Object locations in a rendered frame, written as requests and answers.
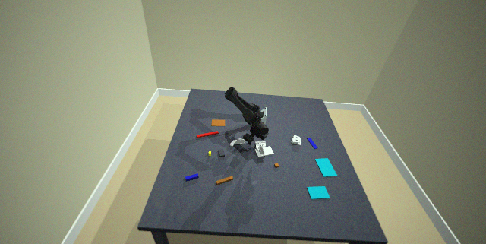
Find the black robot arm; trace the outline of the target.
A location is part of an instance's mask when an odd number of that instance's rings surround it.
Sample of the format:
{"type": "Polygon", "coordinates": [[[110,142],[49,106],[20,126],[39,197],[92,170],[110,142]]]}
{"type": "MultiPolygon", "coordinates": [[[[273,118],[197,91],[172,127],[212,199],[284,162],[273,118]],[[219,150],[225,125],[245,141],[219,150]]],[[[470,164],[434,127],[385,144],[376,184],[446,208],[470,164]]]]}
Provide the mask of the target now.
{"type": "Polygon", "coordinates": [[[225,98],[228,101],[233,102],[237,108],[242,112],[245,121],[252,127],[257,128],[256,137],[258,136],[262,140],[264,140],[268,136],[268,127],[261,121],[264,117],[264,111],[261,112],[259,110],[259,106],[253,103],[248,103],[244,99],[242,99],[239,95],[237,90],[234,87],[230,87],[225,92],[225,98]],[[252,123],[252,124],[251,124],[252,123]]]}

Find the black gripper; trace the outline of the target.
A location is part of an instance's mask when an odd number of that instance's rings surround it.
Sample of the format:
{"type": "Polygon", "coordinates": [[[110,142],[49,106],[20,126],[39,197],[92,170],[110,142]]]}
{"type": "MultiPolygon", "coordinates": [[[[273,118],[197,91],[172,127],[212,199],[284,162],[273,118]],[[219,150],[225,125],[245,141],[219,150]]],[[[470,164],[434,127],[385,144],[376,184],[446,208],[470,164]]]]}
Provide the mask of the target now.
{"type": "Polygon", "coordinates": [[[257,131],[258,130],[257,130],[256,127],[254,127],[254,128],[251,127],[251,130],[250,130],[251,134],[249,135],[247,133],[246,135],[243,136],[243,139],[246,140],[249,145],[251,145],[251,142],[254,140],[253,137],[256,135],[257,131]]]}

